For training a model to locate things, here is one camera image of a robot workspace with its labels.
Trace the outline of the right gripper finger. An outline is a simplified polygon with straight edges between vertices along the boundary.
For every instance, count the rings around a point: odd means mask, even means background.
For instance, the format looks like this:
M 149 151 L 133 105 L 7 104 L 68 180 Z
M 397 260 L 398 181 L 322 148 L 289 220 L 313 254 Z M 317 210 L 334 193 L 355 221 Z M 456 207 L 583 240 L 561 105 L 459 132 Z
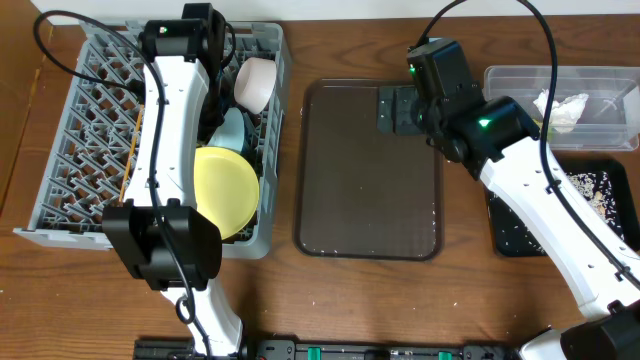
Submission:
M 395 124 L 395 112 L 392 107 L 380 107 L 378 109 L 376 127 L 382 134 L 393 134 Z
M 414 86 L 381 86 L 378 89 L 379 109 L 412 109 L 420 102 Z

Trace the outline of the light blue bowl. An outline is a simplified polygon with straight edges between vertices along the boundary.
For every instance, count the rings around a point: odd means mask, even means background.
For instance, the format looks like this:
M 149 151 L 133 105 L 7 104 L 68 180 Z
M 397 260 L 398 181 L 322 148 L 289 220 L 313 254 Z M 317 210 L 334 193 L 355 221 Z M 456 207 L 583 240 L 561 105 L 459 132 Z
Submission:
M 208 147 L 221 147 L 241 153 L 245 147 L 245 126 L 242 112 L 238 108 L 230 108 L 224 115 L 224 122 L 219 126 L 209 142 Z

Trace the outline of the pink bowl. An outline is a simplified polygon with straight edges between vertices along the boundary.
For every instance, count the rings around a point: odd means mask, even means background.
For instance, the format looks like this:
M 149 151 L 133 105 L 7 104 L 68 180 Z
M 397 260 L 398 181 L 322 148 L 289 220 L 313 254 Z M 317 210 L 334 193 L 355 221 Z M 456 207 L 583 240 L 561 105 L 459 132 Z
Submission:
M 235 101 L 253 114 L 260 113 L 270 101 L 276 77 L 277 65 L 273 60 L 248 58 L 236 77 Z

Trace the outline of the wooden chopstick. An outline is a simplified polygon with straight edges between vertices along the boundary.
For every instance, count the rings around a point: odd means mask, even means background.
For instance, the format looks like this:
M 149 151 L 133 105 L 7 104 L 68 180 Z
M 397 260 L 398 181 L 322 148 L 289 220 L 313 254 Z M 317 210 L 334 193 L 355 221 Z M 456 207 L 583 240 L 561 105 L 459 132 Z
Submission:
M 122 179 L 122 184 L 121 184 L 121 189 L 120 189 L 120 194 L 119 194 L 119 198 L 118 201 L 120 203 L 123 203 L 124 200 L 124 195 L 125 195 L 125 191 L 128 187 L 129 184 L 129 178 L 132 172 L 132 163 L 133 163 L 133 158 L 135 155 L 135 151 L 136 151 L 136 146 L 137 146 L 137 142 L 138 142 L 138 136 L 140 135 L 140 128 L 141 128 L 141 124 L 142 124 L 142 120 L 143 120 L 143 116 L 144 116 L 144 105 L 140 106 L 140 111 L 138 112 L 138 116 L 136 119 L 136 124 L 135 124 L 135 128 L 134 128 L 134 132 L 133 132 L 133 136 L 132 136 L 132 141 L 131 141 L 131 146 L 127 155 L 127 163 L 125 166 L 125 172 L 124 172 L 124 176 Z

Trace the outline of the yellow plate with scraps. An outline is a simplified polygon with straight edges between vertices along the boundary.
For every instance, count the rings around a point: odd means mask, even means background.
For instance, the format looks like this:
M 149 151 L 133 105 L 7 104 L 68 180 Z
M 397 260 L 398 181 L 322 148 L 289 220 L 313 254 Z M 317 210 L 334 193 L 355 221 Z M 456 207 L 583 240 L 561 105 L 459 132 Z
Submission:
M 196 149 L 194 189 L 197 211 L 218 228 L 223 240 L 242 230 L 259 204 L 253 167 L 240 154 L 222 147 Z

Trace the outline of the white tissue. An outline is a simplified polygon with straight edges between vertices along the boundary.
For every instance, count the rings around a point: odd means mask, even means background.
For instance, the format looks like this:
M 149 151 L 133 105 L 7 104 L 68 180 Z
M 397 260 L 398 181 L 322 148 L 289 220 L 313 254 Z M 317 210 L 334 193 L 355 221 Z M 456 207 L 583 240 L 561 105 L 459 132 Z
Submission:
M 549 117 L 549 129 L 558 133 L 569 133 L 574 130 L 586 108 L 589 95 L 581 93 L 565 98 L 562 102 L 552 102 Z

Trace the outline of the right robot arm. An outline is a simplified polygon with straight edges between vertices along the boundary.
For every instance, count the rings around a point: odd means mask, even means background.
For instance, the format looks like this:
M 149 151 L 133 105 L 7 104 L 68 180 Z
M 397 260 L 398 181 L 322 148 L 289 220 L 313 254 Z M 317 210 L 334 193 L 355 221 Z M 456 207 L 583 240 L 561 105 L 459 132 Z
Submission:
M 462 164 L 510 207 L 559 269 L 585 321 L 541 333 L 519 348 L 520 358 L 638 358 L 639 257 L 573 186 L 515 100 L 485 100 L 475 85 L 449 96 L 385 86 L 378 127 L 425 135 L 428 145 Z

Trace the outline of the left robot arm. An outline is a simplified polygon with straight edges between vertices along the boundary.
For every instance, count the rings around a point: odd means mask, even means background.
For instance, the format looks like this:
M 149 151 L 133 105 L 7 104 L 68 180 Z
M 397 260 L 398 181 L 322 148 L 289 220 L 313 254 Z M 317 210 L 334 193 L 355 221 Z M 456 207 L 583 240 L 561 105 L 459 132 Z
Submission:
M 135 51 L 145 75 L 136 168 L 124 203 L 108 207 L 102 228 L 135 279 L 169 299 L 209 358 L 241 352 L 242 322 L 217 276 L 218 227 L 196 209 L 194 162 L 200 112 L 222 60 L 225 24 L 217 15 L 148 22 Z

